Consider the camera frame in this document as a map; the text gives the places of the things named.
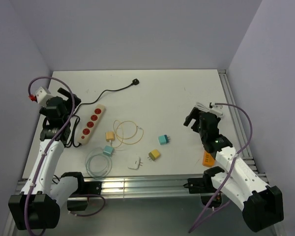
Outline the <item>teal two-tone charger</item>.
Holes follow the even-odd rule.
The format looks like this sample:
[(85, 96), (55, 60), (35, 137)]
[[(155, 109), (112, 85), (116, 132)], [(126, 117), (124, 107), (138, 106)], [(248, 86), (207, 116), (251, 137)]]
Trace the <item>teal two-tone charger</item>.
[(171, 140), (171, 137), (166, 134), (158, 137), (158, 141), (160, 145), (166, 145), (170, 142), (170, 140)]

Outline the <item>beige red power strip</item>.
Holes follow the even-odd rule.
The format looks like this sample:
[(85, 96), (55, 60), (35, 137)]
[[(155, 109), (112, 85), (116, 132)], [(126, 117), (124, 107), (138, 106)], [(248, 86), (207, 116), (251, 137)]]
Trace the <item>beige red power strip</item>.
[(90, 141), (105, 111), (106, 107), (101, 104), (98, 104), (95, 108), (92, 109), (92, 113), (89, 116), (87, 116), (87, 122), (83, 126), (81, 133), (78, 135), (77, 142), (79, 144), (84, 146)]

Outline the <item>yellow two-tone charger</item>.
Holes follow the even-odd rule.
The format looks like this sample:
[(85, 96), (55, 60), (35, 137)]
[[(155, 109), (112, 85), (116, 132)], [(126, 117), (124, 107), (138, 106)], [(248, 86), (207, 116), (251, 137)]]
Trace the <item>yellow two-tone charger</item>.
[(154, 149), (148, 154), (148, 159), (151, 161), (157, 160), (161, 156), (161, 153), (157, 150)]

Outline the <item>orange-yellow charger with cable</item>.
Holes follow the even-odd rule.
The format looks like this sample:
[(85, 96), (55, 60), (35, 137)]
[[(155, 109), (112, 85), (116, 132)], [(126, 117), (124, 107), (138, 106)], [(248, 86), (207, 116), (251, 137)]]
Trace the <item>orange-yellow charger with cable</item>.
[(115, 133), (114, 131), (108, 131), (105, 134), (106, 141), (112, 143), (115, 140)]

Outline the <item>light teal charger with cable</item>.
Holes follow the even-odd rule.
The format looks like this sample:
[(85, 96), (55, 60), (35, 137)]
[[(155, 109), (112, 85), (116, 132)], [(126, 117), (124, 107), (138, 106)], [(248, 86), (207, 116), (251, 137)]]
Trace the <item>light teal charger with cable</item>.
[(113, 157), (116, 154), (116, 151), (112, 146), (105, 146), (102, 153), (107, 157)]

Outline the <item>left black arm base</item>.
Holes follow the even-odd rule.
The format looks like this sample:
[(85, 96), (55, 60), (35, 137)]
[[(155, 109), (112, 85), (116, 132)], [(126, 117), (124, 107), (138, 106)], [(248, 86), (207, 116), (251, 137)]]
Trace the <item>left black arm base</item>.
[(69, 211), (80, 212), (87, 209), (89, 205), (90, 197), (83, 197), (83, 195), (100, 195), (102, 190), (101, 181), (86, 181), (82, 191), (71, 196), (67, 203), (66, 207)]

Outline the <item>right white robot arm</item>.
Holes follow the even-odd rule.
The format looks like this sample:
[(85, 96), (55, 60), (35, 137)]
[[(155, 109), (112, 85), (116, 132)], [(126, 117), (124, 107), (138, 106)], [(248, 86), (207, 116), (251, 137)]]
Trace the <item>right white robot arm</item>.
[(284, 219), (283, 195), (277, 186), (262, 180), (239, 156), (239, 151), (218, 129), (221, 120), (213, 104), (208, 111), (195, 106), (184, 126), (194, 120), (192, 130), (199, 133), (204, 150), (218, 166), (204, 171), (202, 177), (189, 178), (184, 188), (191, 194), (211, 193), (204, 209), (211, 207), (219, 193), (226, 195), (242, 212), (253, 232), (259, 232)]

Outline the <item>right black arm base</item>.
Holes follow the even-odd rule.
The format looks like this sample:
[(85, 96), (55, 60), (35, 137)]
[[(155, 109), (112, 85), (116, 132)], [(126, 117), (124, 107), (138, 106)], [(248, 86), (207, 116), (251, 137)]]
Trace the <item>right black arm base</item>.
[(188, 189), (189, 194), (200, 194), (203, 205), (209, 202), (210, 197), (216, 191), (212, 184), (204, 180), (203, 177), (189, 178), (183, 187)]

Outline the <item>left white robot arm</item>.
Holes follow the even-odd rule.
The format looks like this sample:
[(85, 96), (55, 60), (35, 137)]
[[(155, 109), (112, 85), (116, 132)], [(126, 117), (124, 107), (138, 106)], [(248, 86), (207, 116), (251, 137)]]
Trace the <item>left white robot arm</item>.
[(40, 87), (34, 96), (45, 118), (33, 170), (20, 193), (10, 196), (8, 202), (18, 230), (55, 228), (60, 209), (70, 195), (81, 196), (86, 190), (80, 172), (64, 173), (59, 183), (52, 186), (57, 163), (71, 133), (71, 114), (81, 103), (76, 95), (63, 88), (58, 93), (61, 96), (52, 96), (45, 87)]

